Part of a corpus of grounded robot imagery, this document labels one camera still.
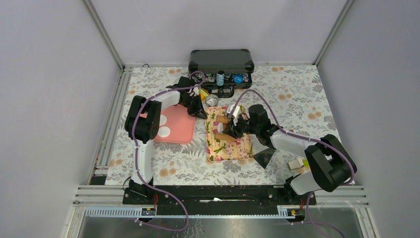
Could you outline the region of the white dough ball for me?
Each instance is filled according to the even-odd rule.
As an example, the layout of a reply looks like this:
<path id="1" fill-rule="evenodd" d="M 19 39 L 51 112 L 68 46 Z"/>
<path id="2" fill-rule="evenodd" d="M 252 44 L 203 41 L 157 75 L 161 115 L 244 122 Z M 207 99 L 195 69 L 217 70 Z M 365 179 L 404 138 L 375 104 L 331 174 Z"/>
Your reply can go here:
<path id="1" fill-rule="evenodd" d="M 226 123 L 219 123 L 217 125 L 217 132 L 218 133 L 223 133 L 223 131 L 227 128 L 227 124 Z"/>

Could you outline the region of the wooden double-ended rolling pin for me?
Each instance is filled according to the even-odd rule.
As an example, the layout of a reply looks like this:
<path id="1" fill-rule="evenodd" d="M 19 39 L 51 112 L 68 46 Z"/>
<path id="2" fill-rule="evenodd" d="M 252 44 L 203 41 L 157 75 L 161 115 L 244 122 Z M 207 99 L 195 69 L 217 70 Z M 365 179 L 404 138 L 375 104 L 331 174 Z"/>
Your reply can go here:
<path id="1" fill-rule="evenodd" d="M 214 133 L 214 138 L 225 141 L 236 141 L 236 138 L 224 133 L 224 131 L 228 129 L 228 123 L 230 122 L 230 119 L 228 119 L 226 116 L 216 116 L 215 119 L 217 129 Z"/>

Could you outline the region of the floral yellow tray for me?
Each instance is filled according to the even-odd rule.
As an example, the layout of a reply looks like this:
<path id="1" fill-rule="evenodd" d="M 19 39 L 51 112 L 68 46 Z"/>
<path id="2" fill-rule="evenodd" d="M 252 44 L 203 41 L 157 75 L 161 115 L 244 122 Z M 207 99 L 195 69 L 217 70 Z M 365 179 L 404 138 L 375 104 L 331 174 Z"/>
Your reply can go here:
<path id="1" fill-rule="evenodd" d="M 245 134 L 236 141 L 225 141 L 214 138 L 217 126 L 216 116 L 226 116 L 226 107 L 209 107 L 206 109 L 208 118 L 205 120 L 207 160 L 224 162 L 230 160 L 245 160 L 253 157 L 252 139 Z"/>

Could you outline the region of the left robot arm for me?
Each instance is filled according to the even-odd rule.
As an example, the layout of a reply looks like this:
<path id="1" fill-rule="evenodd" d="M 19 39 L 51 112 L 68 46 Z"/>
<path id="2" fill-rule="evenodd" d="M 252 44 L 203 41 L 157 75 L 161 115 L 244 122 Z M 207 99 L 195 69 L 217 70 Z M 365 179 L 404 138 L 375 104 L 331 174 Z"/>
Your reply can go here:
<path id="1" fill-rule="evenodd" d="M 192 76 L 181 76 L 176 84 L 167 86 L 163 91 L 148 98 L 135 96 L 130 105 L 124 128 L 133 142 L 133 174 L 129 189 L 139 202 L 147 204 L 154 196 L 153 171 L 154 139 L 158 134 L 161 111 L 168 107 L 181 105 L 189 116 L 207 119 L 199 89 L 205 82 L 196 82 Z"/>

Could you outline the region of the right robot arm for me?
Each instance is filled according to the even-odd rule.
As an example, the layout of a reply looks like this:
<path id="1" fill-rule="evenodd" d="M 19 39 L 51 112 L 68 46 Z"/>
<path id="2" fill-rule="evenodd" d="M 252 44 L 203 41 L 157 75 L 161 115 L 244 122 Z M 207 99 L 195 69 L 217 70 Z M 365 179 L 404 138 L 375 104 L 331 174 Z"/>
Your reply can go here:
<path id="1" fill-rule="evenodd" d="M 286 131 L 271 123 L 260 104 L 250 106 L 247 113 L 242 113 L 239 106 L 231 105 L 226 116 L 228 124 L 223 134 L 235 139 L 252 134 L 263 146 L 288 151 L 307 160 L 310 171 L 291 177 L 284 184 L 287 187 L 284 198 L 290 204 L 297 204 L 311 191 L 333 192 L 340 185 L 350 183 L 357 172 L 357 166 L 332 134 L 316 139 Z"/>

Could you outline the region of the white dough wrapper upper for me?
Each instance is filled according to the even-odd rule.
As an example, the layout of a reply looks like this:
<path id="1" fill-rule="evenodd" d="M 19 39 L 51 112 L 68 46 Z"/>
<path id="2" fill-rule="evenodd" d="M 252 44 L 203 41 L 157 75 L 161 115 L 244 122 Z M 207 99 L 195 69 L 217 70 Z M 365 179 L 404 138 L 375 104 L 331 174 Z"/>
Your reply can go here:
<path id="1" fill-rule="evenodd" d="M 160 115 L 159 125 L 163 126 L 167 122 L 167 117 L 165 115 Z"/>

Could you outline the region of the white dough wrapper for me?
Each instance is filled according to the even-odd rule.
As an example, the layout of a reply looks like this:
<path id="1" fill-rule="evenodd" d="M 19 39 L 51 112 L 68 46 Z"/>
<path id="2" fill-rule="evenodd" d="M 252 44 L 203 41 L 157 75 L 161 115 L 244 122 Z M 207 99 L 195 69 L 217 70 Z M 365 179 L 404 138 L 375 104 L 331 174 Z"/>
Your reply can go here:
<path id="1" fill-rule="evenodd" d="M 171 133 L 171 130 L 167 126 L 162 126 L 158 130 L 158 136 L 161 137 L 161 138 L 168 137 L 170 135 L 170 133 Z"/>
<path id="2" fill-rule="evenodd" d="M 160 115 L 159 125 L 163 126 L 167 122 L 167 117 L 165 115 Z"/>

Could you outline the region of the white dough wrapper lower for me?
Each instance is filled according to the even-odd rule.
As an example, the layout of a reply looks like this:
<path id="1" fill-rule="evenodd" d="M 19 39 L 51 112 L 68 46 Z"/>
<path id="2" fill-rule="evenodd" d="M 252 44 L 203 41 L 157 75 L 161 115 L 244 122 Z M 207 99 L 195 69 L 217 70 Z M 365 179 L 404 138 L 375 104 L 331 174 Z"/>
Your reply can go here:
<path id="1" fill-rule="evenodd" d="M 170 135 L 170 133 L 171 133 L 171 130 L 167 126 L 162 126 L 158 130 L 158 136 L 161 137 L 161 138 L 168 137 Z"/>

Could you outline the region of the orange green sticky notes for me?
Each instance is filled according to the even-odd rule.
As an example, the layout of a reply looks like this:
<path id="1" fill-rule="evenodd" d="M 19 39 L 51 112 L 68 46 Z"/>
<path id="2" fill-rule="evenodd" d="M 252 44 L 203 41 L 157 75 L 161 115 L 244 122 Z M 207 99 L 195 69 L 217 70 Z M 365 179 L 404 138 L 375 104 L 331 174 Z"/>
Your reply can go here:
<path id="1" fill-rule="evenodd" d="M 203 101 L 209 96 L 209 93 L 205 89 L 200 88 L 199 89 L 199 96 L 200 96 L 201 100 Z"/>

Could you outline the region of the pink plastic tray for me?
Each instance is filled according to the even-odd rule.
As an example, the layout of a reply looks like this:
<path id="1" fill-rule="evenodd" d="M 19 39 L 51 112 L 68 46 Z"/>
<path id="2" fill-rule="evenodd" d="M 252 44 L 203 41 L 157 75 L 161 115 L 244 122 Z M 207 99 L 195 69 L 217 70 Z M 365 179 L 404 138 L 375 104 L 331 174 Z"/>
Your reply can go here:
<path id="1" fill-rule="evenodd" d="M 187 113 L 187 108 L 176 105 L 170 106 L 161 112 L 167 117 L 167 122 L 163 126 L 170 128 L 171 133 L 166 138 L 156 135 L 154 142 L 188 144 L 193 139 L 196 118 Z"/>

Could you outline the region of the blue white chip stack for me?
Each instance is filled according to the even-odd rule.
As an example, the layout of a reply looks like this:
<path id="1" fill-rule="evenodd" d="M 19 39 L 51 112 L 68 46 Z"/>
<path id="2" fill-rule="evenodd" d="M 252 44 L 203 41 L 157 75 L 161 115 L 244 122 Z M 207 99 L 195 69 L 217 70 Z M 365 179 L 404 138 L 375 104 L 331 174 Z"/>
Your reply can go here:
<path id="1" fill-rule="evenodd" d="M 219 87 L 223 86 L 224 85 L 224 79 L 225 79 L 224 71 L 219 70 L 216 74 L 216 84 L 217 84 L 217 86 L 219 86 Z"/>

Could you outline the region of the black poker chip case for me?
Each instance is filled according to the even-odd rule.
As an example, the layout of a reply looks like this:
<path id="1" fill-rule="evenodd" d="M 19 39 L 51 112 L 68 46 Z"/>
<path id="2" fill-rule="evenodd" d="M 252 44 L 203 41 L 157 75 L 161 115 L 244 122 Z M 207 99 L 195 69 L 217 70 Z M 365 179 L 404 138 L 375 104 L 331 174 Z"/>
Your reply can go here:
<path id="1" fill-rule="evenodd" d="M 208 93 L 219 98 L 231 98 L 237 90 L 251 87 L 255 64 L 247 49 L 193 50 L 190 53 L 188 70 L 190 73 L 198 70 L 205 74 L 202 88 Z M 219 70 L 223 70 L 225 75 L 224 85 L 221 87 L 216 84 Z M 235 83 L 235 74 L 242 75 L 243 82 Z"/>

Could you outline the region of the blue small blind button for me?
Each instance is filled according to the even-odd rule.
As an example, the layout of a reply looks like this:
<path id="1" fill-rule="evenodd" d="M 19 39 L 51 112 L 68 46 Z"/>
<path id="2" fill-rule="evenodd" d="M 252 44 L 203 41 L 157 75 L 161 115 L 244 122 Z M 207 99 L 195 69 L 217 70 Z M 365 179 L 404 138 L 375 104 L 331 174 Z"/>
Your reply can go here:
<path id="1" fill-rule="evenodd" d="M 242 76 L 242 75 L 240 75 L 240 74 L 235 74 L 235 75 L 233 76 L 233 81 L 234 81 L 235 83 L 241 83 L 241 82 L 243 82 L 243 76 Z"/>

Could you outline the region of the white green eraser block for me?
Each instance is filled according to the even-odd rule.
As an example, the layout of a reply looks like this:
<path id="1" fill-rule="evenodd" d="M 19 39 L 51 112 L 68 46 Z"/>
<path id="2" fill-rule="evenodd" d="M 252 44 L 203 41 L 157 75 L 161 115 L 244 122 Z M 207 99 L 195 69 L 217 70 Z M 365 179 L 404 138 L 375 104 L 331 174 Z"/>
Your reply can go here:
<path id="1" fill-rule="evenodd" d="M 296 169 L 300 169 L 300 168 L 309 167 L 309 163 L 308 163 L 307 159 L 303 159 L 302 157 L 299 157 L 296 160 L 288 162 L 287 165 L 288 165 L 288 168 L 290 170 L 296 170 Z"/>

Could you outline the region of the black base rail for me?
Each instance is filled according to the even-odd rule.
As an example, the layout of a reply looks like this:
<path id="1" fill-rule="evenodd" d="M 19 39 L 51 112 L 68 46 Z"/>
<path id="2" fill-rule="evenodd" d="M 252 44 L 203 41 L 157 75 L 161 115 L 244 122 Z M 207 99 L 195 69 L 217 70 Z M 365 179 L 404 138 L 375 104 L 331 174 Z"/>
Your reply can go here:
<path id="1" fill-rule="evenodd" d="M 315 205 L 315 197 L 308 196 L 282 185 L 130 185 L 122 203 L 148 205 L 160 216 L 276 216 L 287 206 Z"/>

